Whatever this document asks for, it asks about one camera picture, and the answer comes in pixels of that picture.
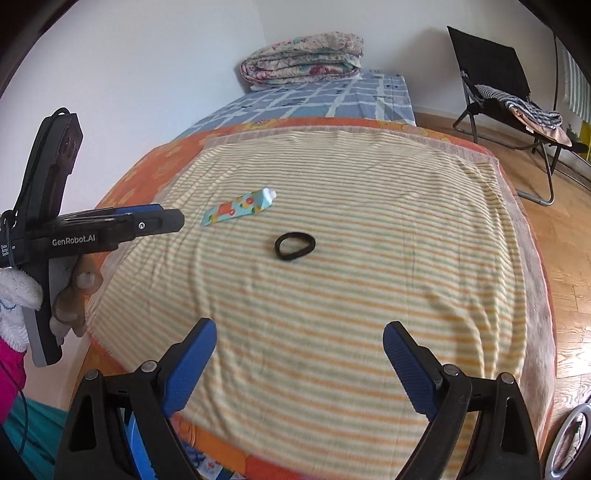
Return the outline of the pink sleeve forearm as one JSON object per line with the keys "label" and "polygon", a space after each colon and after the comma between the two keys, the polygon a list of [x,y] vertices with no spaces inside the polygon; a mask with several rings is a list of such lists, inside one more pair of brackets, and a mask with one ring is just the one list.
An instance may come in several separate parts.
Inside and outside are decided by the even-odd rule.
{"label": "pink sleeve forearm", "polygon": [[3,424],[26,382],[24,352],[13,350],[6,341],[0,344],[0,423]]}

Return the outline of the left hand white glove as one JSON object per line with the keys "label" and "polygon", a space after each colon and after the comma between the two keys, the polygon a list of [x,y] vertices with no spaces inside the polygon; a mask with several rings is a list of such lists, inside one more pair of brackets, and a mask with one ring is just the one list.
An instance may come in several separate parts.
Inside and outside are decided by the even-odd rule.
{"label": "left hand white glove", "polygon": [[[89,256],[79,257],[68,285],[52,303],[50,329],[57,334],[59,344],[70,331],[78,338],[85,334],[85,300],[102,283],[103,277],[93,260]],[[24,311],[38,310],[42,300],[42,287],[31,276],[22,270],[1,269],[1,339],[19,354],[24,354],[30,344]]]}

